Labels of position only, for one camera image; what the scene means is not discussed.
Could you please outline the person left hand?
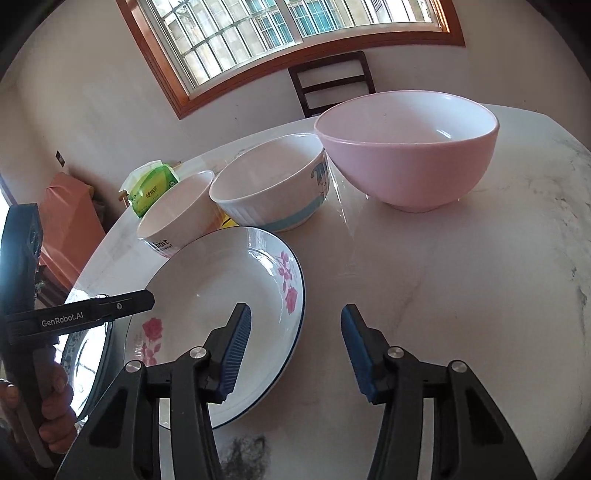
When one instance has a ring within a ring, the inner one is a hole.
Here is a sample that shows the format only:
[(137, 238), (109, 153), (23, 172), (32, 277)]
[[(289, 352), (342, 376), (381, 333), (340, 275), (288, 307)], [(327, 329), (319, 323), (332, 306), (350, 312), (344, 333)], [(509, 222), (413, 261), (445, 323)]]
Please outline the person left hand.
[[(38, 433), (49, 449), (56, 454), (66, 454), (77, 437), (76, 415), (71, 408), (73, 390), (63, 367), (53, 363), (50, 369), (51, 393), (42, 402), (44, 418)], [(11, 421), (20, 402), (19, 390), (6, 379), (1, 380), (1, 417)]]

